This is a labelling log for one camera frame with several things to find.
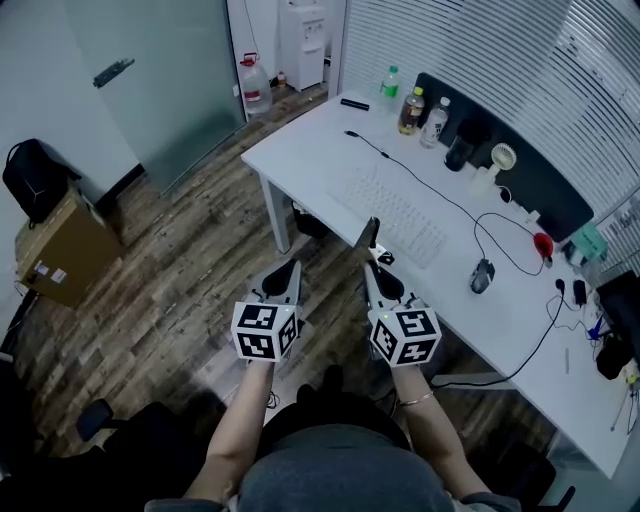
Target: teal object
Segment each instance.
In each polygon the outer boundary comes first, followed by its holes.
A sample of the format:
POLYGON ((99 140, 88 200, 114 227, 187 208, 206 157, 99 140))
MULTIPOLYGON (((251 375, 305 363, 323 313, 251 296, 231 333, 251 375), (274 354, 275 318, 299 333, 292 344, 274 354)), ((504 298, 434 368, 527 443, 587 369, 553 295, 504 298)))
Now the teal object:
POLYGON ((582 226, 570 239, 587 261, 606 259, 609 244, 592 222, 582 226))

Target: shoe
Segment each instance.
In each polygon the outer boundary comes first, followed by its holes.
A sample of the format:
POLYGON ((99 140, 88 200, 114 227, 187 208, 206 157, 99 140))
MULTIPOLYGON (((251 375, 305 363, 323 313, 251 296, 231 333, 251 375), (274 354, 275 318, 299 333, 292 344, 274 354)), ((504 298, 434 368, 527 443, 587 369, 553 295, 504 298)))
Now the shoe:
POLYGON ((298 388, 296 402, 299 404, 309 403, 316 399, 317 392, 309 384, 303 384, 298 388))
POLYGON ((344 373, 342 372, 342 367, 337 364, 332 364, 327 368, 327 371, 324 372, 320 391, 324 393, 340 393, 343 385, 344 373))

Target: bracelet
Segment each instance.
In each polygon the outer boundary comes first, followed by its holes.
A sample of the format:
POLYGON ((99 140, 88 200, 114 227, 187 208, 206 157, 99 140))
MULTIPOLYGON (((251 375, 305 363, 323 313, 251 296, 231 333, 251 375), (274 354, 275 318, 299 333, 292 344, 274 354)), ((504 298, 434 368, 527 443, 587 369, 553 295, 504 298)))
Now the bracelet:
POLYGON ((426 395, 424 395, 422 398, 418 398, 417 400, 411 400, 409 402, 400 402, 400 401, 398 401, 398 405, 401 405, 403 407, 409 407, 410 405, 416 405, 416 404, 419 404, 420 402, 424 402, 431 395, 433 395, 433 390, 429 391, 426 395))

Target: forearm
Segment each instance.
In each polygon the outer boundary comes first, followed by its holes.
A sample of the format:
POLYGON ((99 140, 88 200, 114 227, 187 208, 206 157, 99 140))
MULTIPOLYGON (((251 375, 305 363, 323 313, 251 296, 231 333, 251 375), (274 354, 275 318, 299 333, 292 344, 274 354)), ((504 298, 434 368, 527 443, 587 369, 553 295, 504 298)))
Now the forearm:
MULTIPOLYGON (((401 402, 417 400, 431 391, 418 366, 393 368, 392 374, 401 402)), ((404 407, 403 412, 418 455, 429 462, 437 457, 464 456, 458 433, 434 396, 404 407)))
POLYGON ((253 463, 273 383, 273 363, 252 362, 209 442, 207 456, 243 457, 253 463))

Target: black pants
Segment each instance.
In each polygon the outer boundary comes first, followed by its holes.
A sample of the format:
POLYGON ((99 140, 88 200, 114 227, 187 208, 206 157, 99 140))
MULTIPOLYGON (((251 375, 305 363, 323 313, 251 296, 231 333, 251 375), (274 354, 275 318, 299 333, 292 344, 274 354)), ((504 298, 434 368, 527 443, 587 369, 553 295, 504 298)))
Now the black pants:
POLYGON ((352 393, 323 393, 302 403, 285 407, 262 429, 258 458, 268 454, 280 439, 309 427, 331 424, 356 425, 373 430, 393 441, 399 448, 410 449, 400 427, 371 400, 352 393))

